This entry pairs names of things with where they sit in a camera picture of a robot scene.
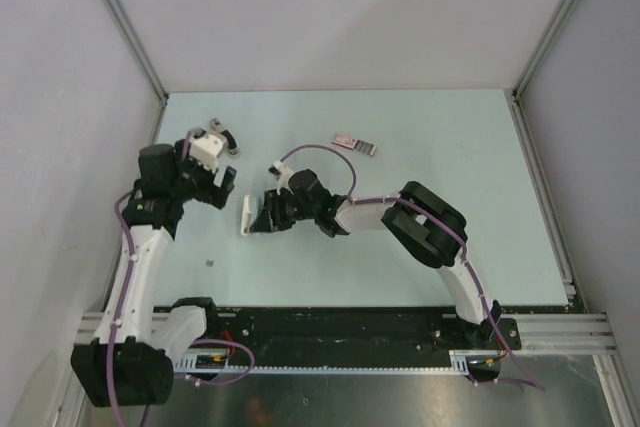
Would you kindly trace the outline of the light blue white stapler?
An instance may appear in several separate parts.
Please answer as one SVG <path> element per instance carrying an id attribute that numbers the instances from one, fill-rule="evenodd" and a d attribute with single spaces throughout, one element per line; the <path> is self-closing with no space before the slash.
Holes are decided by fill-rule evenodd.
<path id="1" fill-rule="evenodd" d="M 259 199 L 252 194 L 245 195 L 242 201 L 240 218 L 240 234 L 242 236 L 248 236 L 251 234 L 251 227 L 257 219 L 259 210 Z"/>

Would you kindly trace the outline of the beige black small stapler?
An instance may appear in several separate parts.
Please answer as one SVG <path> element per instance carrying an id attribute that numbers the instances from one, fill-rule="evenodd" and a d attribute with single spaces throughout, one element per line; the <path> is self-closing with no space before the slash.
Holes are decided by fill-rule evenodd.
<path id="1" fill-rule="evenodd" d="M 224 141 L 227 154 L 233 159 L 238 158 L 241 152 L 235 137 L 229 129 L 218 118 L 213 118 L 210 121 L 210 127 L 212 131 Z"/>

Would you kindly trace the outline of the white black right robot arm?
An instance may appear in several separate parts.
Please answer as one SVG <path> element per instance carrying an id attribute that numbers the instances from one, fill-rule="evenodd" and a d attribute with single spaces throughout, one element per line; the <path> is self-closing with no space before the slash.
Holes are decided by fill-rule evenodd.
<path id="1" fill-rule="evenodd" d="M 420 264 L 437 271 L 454 301 L 463 340 L 484 348 L 497 336 L 500 304 L 488 296 L 468 257 L 467 221 L 417 181 L 378 197 L 333 194 L 311 170 L 281 174 L 260 199 L 243 199 L 241 234 L 281 233 L 312 221 L 330 238 L 388 231 Z"/>

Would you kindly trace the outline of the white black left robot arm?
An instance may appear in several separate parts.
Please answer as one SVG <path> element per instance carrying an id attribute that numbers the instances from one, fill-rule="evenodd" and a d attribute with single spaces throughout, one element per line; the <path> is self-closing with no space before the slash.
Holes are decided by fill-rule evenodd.
<path id="1" fill-rule="evenodd" d="M 140 150 L 139 177 L 114 206 L 122 249 L 109 300 L 91 340 L 74 347 L 71 366 L 96 407 L 165 403 L 174 366 L 195 342 L 207 347 L 221 334 L 210 298 L 177 301 L 153 328 L 153 294 L 165 253 L 174 244 L 184 206 L 197 201 L 223 209 L 236 171 L 217 182 L 223 139 L 206 134 Z"/>

